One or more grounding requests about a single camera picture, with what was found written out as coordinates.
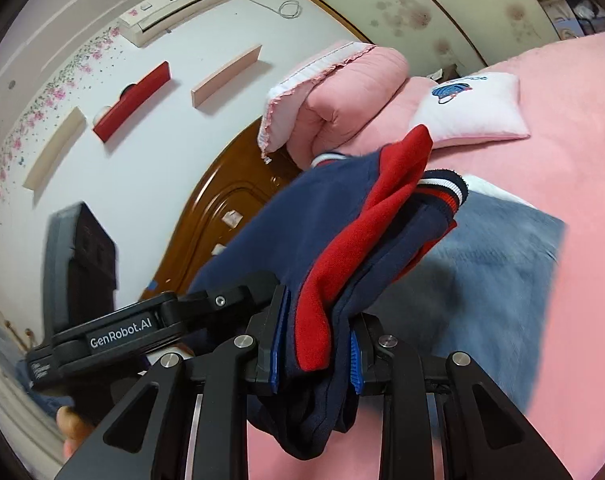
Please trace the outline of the person's left hand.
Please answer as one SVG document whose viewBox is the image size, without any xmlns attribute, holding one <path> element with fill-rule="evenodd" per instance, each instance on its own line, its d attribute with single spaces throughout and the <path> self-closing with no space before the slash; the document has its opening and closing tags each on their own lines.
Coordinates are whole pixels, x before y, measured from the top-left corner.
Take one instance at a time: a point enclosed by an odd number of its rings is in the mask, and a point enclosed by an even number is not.
<svg viewBox="0 0 605 480">
<path fill-rule="evenodd" d="M 94 425 L 70 406 L 62 406 L 57 411 L 56 424 L 65 439 L 63 446 L 65 460 L 69 460 L 78 451 L 95 429 Z"/>
</svg>

